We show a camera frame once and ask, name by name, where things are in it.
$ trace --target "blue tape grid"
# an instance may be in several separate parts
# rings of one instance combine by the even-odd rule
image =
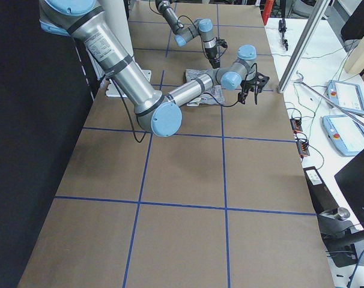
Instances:
[[[205,209],[205,210],[225,210],[225,207],[220,206],[207,206],[207,205],[190,205],[178,203],[163,203],[163,202],[149,202],[149,201],[133,201],[122,199],[107,199],[107,198],[93,198],[93,197],[77,197],[77,196],[55,196],[56,199],[64,200],[81,200],[93,202],[112,202],[112,203],[125,203],[125,204],[140,204],[148,206],[165,206],[165,207],[179,207],[179,208],[192,208],[192,209]],[[251,213],[264,213],[264,214],[284,214],[284,215],[299,215],[299,216],[317,216],[315,213],[294,212],[294,211],[276,211],[276,210],[263,210],[263,209],[247,209],[237,207],[227,207],[228,211],[237,212],[251,212]]]
[[[174,10],[177,10],[177,3],[175,3]],[[218,4],[216,5],[217,10],[217,34],[220,37],[220,26],[224,27],[244,27],[244,28],[264,28],[263,26],[242,26],[242,25],[221,25],[219,23],[219,8]],[[163,22],[141,22],[141,21],[129,21],[134,23],[156,23],[156,24],[165,24]],[[202,53],[202,51],[185,51],[185,50],[171,50],[170,47],[170,40],[171,40],[172,30],[170,29],[169,38],[168,38],[168,45],[166,50],[164,49],[136,49],[136,50],[159,50],[165,51],[165,57],[168,57],[169,51],[178,51],[178,52],[193,52],[193,53]],[[271,56],[271,54],[258,54],[259,56]],[[163,78],[165,75],[165,71],[162,71],[162,77],[160,81],[160,89],[162,86],[171,86],[174,85],[163,85]],[[214,136],[214,135],[198,135],[198,134],[176,134],[179,136],[192,136],[192,137],[214,137],[214,138],[221,138],[222,139],[222,165],[223,165],[223,198],[224,198],[224,207],[217,207],[217,206],[201,206],[201,205],[184,205],[184,204],[177,204],[177,203],[161,203],[161,202],[143,202],[142,201],[142,193],[144,189],[144,183],[147,173],[148,167],[148,160],[150,157],[151,151],[151,144],[153,141],[153,135],[150,135],[147,155],[145,160],[144,172],[142,175],[142,182],[141,182],[141,189],[139,192],[138,201],[132,200],[120,200],[120,199],[104,199],[104,198],[90,198],[90,197],[72,197],[72,196],[55,196],[56,199],[67,199],[67,200],[86,200],[86,201],[96,201],[96,202],[115,202],[115,203],[129,203],[137,205],[136,213],[135,213],[135,220],[133,224],[132,236],[130,240],[129,246],[129,253],[127,256],[126,261],[126,268],[124,273],[124,280],[122,287],[126,287],[127,277],[129,275],[129,268],[130,268],[130,260],[133,251],[134,241],[135,241],[135,233],[136,233],[136,226],[138,223],[139,213],[141,205],[153,205],[153,206],[171,206],[171,207],[178,207],[178,208],[193,208],[193,209],[214,209],[214,210],[221,210],[224,211],[225,216],[225,235],[226,235],[226,264],[227,264],[227,281],[228,281],[228,288],[231,288],[231,271],[230,271],[230,255],[229,255],[229,223],[228,223],[228,211],[238,211],[238,212],[254,212],[254,213],[268,213],[268,214],[287,214],[287,215],[304,215],[304,216],[316,216],[313,213],[305,213],[305,212],[292,212],[292,211],[271,211],[271,210],[262,210],[262,209],[246,209],[246,208],[233,208],[228,207],[227,202],[227,181],[226,181],[226,151],[225,151],[225,139],[239,139],[239,140],[257,140],[257,141],[271,141],[271,142],[287,142],[287,143],[295,143],[294,140],[279,140],[279,139],[260,139],[260,138],[251,138],[251,137],[231,137],[225,136],[224,132],[224,125],[223,125],[223,108],[220,108],[220,116],[221,116],[221,135]],[[97,127],[84,127],[83,129],[86,130],[102,130],[102,131],[117,131],[117,132],[128,132],[131,133],[131,130],[122,130],[122,129],[108,129],[108,128],[97,128]]]

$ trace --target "light blue joint cap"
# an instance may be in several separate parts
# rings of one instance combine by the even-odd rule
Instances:
[[[243,45],[238,49],[238,58],[242,60],[254,60],[256,58],[256,50],[253,45]]]
[[[69,15],[81,16],[89,13],[96,4],[96,0],[45,0],[55,11]]]
[[[48,32],[48,33],[56,34],[56,35],[60,35],[60,36],[68,36],[68,37],[70,36],[67,33],[67,31],[63,28],[52,25],[51,23],[43,22],[42,20],[39,20],[39,22],[40,22],[40,28],[44,32]]]
[[[236,87],[238,87],[241,84],[242,78],[241,76],[236,72],[226,72],[222,78],[220,79],[220,84],[222,87],[224,87],[226,90],[234,90]]]
[[[181,127],[182,112],[178,105],[162,103],[151,117],[151,129],[159,137],[168,137],[175,134]]]
[[[208,32],[213,29],[213,24],[210,19],[202,19],[199,21],[198,28],[201,32]]]
[[[177,45],[180,47],[183,47],[186,45],[185,39],[181,35],[174,36],[175,42],[177,42]]]

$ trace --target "warning label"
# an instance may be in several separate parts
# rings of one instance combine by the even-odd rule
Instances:
[[[85,41],[86,47],[94,55],[96,60],[103,61],[109,55],[114,53],[114,49],[111,48],[109,42],[102,33],[97,32],[89,39]]]

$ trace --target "robotic arm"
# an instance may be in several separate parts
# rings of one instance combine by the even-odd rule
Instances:
[[[187,42],[200,35],[206,58],[213,68],[219,68],[218,47],[221,46],[227,49],[228,45],[224,39],[218,39],[214,36],[211,20],[198,18],[189,27],[184,27],[180,21],[180,18],[184,16],[177,17],[170,6],[171,2],[171,0],[156,0],[156,7],[175,34],[175,42],[177,42],[178,46],[183,47]]]
[[[234,90],[243,80],[250,82],[258,77],[253,68],[256,66],[255,48],[245,45],[238,50],[238,58],[229,68],[208,70],[193,81],[168,94],[162,94],[151,86],[136,62],[111,32],[105,21],[105,11],[98,1],[39,0],[39,3],[43,29],[55,30],[56,34],[60,34],[57,33],[59,30],[63,35],[66,32],[83,41],[104,69],[106,77],[117,83],[134,104],[139,125],[157,136],[167,137],[176,133],[182,121],[179,106],[214,85],[221,84],[225,89]]]

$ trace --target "white wall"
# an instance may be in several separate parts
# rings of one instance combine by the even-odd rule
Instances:
[[[362,0],[338,0],[341,6],[346,10],[349,15],[355,11]]]

